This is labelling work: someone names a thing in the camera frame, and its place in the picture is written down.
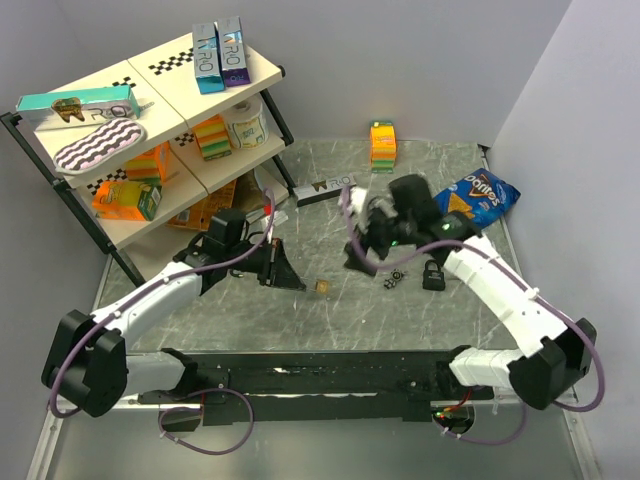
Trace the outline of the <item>small brass padlock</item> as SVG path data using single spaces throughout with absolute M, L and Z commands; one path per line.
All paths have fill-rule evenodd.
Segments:
M 327 295 L 329 293 L 330 283 L 327 280 L 317 279 L 310 284 L 308 290 L 313 293 Z

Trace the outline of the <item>black padlock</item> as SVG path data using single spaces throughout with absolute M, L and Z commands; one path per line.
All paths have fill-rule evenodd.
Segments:
M 446 288 L 444 273 L 438 263 L 433 260 L 427 260 L 424 265 L 422 288 L 428 291 L 441 292 Z

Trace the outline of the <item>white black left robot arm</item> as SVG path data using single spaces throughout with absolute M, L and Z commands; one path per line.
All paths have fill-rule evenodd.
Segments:
M 200 381 L 198 363 L 171 348 L 131 355 L 155 323 L 202 296 L 229 271 L 255 275 L 259 284 L 292 291 L 306 288 L 289 263 L 281 239 L 268 232 L 257 243 L 245 235 L 245 214 L 223 209 L 164 269 L 130 294 L 90 314 L 78 310 L 59 322 L 41 381 L 56 400 L 92 417 L 107 413 L 122 397 L 164 391 L 177 402 L 191 399 Z

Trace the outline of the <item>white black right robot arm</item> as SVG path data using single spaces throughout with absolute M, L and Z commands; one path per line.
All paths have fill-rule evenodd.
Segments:
M 463 347 L 437 373 L 438 390 L 459 398 L 470 387 L 512 390 L 526 405 L 543 410 L 591 370 L 597 390 L 588 412 L 603 400 L 606 383 L 595 348 L 597 332 L 585 318 L 572 320 L 546 301 L 508 265 L 492 242 L 464 213 L 443 213 L 425 177 L 407 175 L 388 185 L 385 196 L 357 186 L 340 191 L 349 240 L 345 268 L 374 276 L 421 256 L 466 285 L 515 340 L 506 350 Z

